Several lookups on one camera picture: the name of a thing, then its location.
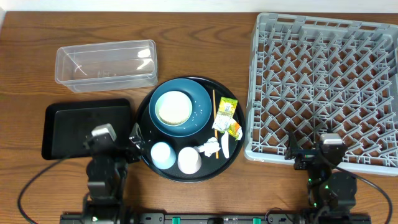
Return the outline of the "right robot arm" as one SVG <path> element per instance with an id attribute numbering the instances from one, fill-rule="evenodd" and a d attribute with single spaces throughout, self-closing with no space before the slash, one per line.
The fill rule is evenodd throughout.
<path id="1" fill-rule="evenodd" d="M 312 206 L 294 218 L 296 223 L 353 222 L 349 211 L 356 205 L 356 179 L 343 171 L 333 172 L 347 149 L 336 133 L 322 134 L 313 149 L 302 149 L 289 132 L 284 159 L 293 159 L 295 170 L 307 171 L 308 203 Z"/>

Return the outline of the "pale green bowl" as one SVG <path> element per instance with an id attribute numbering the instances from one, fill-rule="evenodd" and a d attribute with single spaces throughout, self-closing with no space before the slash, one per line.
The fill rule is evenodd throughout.
<path id="1" fill-rule="evenodd" d="M 191 99 L 181 91 L 168 91 L 155 103 L 157 119 L 167 126 L 178 126 L 186 122 L 192 109 Z"/>

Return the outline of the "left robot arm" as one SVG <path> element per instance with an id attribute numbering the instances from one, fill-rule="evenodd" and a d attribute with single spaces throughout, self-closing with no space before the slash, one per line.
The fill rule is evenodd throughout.
<path id="1" fill-rule="evenodd" d="M 123 200 L 128 165 L 139 162 L 143 152 L 139 125 L 133 126 L 130 145 L 119 146 L 116 140 L 117 135 L 108 123 L 95 127 L 83 143 L 92 160 L 86 167 L 89 192 L 83 199 L 81 223 L 139 223 Z"/>

